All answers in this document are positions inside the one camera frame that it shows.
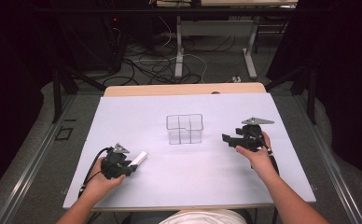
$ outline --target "person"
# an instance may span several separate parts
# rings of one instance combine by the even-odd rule
[[[262,132],[266,145],[272,149],[269,136]],[[237,146],[236,151],[250,160],[252,167],[263,181],[277,207],[283,223],[328,223],[328,221],[315,211],[308,203],[292,189],[277,174],[269,158],[268,149],[262,147],[257,152]],[[100,172],[103,158],[94,165],[90,174]],[[92,207],[98,203],[113,188],[119,186],[125,176],[108,180],[102,174],[94,176],[88,183],[84,193],[62,216],[58,223],[84,223]],[[165,218],[161,224],[170,223],[246,223],[242,216],[230,210],[207,211],[180,211]]]

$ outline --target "person's right hand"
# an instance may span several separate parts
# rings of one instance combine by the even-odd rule
[[[270,149],[272,149],[271,139],[266,133],[262,132],[262,134],[265,138],[266,145]],[[254,168],[254,170],[257,172],[258,176],[262,180],[265,180],[266,178],[269,178],[272,175],[277,175],[276,171],[273,168],[271,159],[269,158],[267,148],[262,147],[261,150],[253,152],[248,150],[247,148],[237,146],[236,150],[250,160],[251,166]]]

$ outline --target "person's left arm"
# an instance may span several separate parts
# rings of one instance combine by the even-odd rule
[[[105,176],[100,172],[102,160],[103,158],[97,160],[94,164],[94,167],[90,172],[91,180],[88,182],[83,194],[62,216],[62,218],[57,222],[58,224],[85,223],[93,206],[101,201],[111,189],[119,186],[125,179],[125,175],[116,179],[105,178]]]

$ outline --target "desk leg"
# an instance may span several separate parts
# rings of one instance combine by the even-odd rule
[[[181,18],[177,16],[177,60],[175,64],[175,77],[182,76],[184,49],[182,48],[181,28]]]
[[[257,79],[257,72],[254,67],[253,59],[251,58],[251,51],[254,47],[254,40],[257,35],[259,25],[259,17],[254,18],[253,25],[251,27],[251,35],[248,39],[248,47],[247,49],[243,49],[245,64],[247,65],[248,75],[251,79]]]

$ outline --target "paper on desk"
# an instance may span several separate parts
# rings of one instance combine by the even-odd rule
[[[166,117],[185,114],[202,114],[202,142],[170,145]],[[222,141],[222,133],[239,136],[235,128],[251,117],[274,121],[261,128],[271,138],[281,177],[306,202],[315,202],[272,97],[230,93],[102,98],[63,207],[77,199],[97,152],[116,143],[130,150],[129,160],[141,151],[148,156],[97,209],[271,204],[249,161]]]

